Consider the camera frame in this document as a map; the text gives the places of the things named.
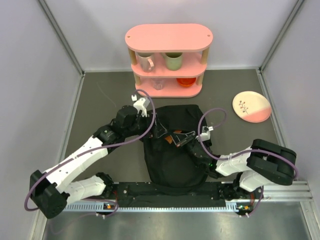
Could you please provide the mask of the black student backpack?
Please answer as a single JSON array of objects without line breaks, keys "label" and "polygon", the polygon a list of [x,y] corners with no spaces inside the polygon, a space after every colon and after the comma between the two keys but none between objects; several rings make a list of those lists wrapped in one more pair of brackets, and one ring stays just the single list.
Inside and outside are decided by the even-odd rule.
[{"label": "black student backpack", "polygon": [[203,112],[196,104],[168,105],[155,110],[167,129],[161,138],[144,138],[144,160],[151,182],[167,188],[190,188],[204,183],[207,175],[197,167],[189,154],[166,140],[174,131],[189,133],[205,126]]}]

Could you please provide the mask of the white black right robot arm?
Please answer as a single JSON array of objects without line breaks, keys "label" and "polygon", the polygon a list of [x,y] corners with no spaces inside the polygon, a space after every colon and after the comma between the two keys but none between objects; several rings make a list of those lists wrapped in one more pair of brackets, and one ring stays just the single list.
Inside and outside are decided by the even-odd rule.
[{"label": "white black right robot arm", "polygon": [[233,192],[245,198],[256,189],[269,184],[290,186],[298,175],[297,154],[286,147],[262,139],[255,139],[251,146],[228,155],[215,155],[210,150],[213,128],[195,131],[174,131],[167,141],[185,150],[195,166],[213,179],[237,174]]}]

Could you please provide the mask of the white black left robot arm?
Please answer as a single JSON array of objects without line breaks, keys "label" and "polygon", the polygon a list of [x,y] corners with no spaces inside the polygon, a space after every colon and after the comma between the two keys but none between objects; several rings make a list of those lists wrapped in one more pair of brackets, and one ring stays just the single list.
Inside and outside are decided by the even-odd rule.
[{"label": "white black left robot arm", "polygon": [[156,119],[155,109],[147,113],[144,106],[123,106],[110,123],[98,128],[65,160],[44,172],[33,172],[26,199],[32,200],[47,219],[53,219],[77,201],[93,196],[109,198],[114,191],[109,175],[99,172],[86,180],[75,178],[116,148],[147,136]]}]

